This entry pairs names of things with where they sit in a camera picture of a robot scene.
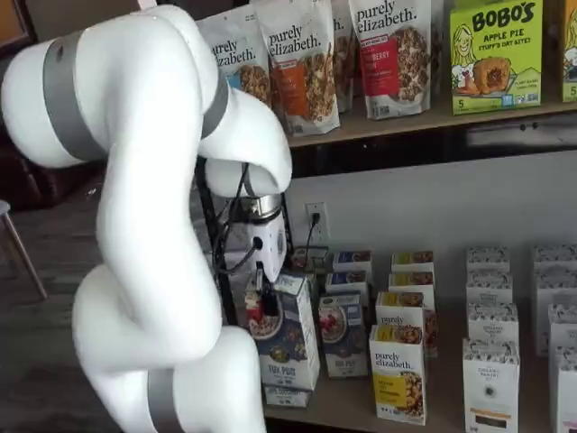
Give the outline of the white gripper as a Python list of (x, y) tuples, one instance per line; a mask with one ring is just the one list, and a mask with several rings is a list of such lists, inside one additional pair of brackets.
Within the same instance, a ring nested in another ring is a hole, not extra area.
[(273, 283), (278, 279), (287, 253), (287, 239), (282, 212), (267, 221), (249, 224), (249, 238), (259, 245), (251, 258), (251, 265), (256, 270), (256, 289), (261, 294), (263, 313), (277, 317), (279, 308)]

